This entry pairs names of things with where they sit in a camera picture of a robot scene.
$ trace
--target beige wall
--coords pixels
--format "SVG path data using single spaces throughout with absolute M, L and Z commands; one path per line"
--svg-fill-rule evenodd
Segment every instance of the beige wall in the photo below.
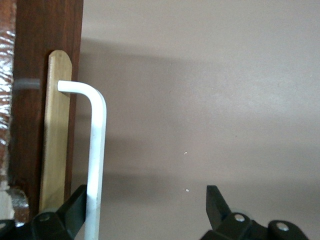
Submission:
M 309 0 L 85 1 L 79 80 L 108 106 L 103 238 L 200 239 L 206 185 L 319 238 L 319 13 Z M 90 111 L 79 97 L 74 188 Z

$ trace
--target clamp jaw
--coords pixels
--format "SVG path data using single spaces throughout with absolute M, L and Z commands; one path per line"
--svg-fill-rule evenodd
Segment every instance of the clamp jaw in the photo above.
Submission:
M 0 220 L 0 240 L 73 240 L 86 220 L 86 201 L 87 186 L 81 185 L 56 212 L 41 213 L 20 227 L 13 220 Z M 231 212 L 216 186 L 207 186 L 206 212 L 212 230 L 200 240 L 308 240 L 288 221 L 274 220 L 264 227 Z
M 242 213 L 231 212 L 216 186 L 207 186 L 206 213 L 212 230 L 201 240 L 308 240 L 291 222 L 274 220 L 264 227 Z

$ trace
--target plastic wrap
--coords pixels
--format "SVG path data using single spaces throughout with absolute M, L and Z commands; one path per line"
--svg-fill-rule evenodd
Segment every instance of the plastic wrap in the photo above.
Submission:
M 8 188 L 16 1 L 0 1 L 0 190 Z

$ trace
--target wood grain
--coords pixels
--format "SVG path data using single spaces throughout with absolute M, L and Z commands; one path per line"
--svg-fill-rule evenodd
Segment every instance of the wood grain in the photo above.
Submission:
M 83 0 L 17 0 L 13 66 L 9 183 L 29 200 L 30 217 L 39 212 L 48 57 L 65 51 L 78 79 Z M 75 120 L 70 99 L 65 198 L 70 195 Z
M 43 170 L 39 210 L 64 203 L 70 95 L 58 91 L 58 81 L 71 81 L 72 63 L 66 52 L 49 56 L 44 112 Z

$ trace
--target white hook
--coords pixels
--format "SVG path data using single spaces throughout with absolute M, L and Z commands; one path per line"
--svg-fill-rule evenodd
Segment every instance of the white hook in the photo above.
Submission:
M 98 240 L 107 124 L 106 101 L 98 90 L 82 82 L 60 80 L 58 81 L 57 89 L 64 93 L 83 94 L 88 97 L 91 103 L 84 239 Z

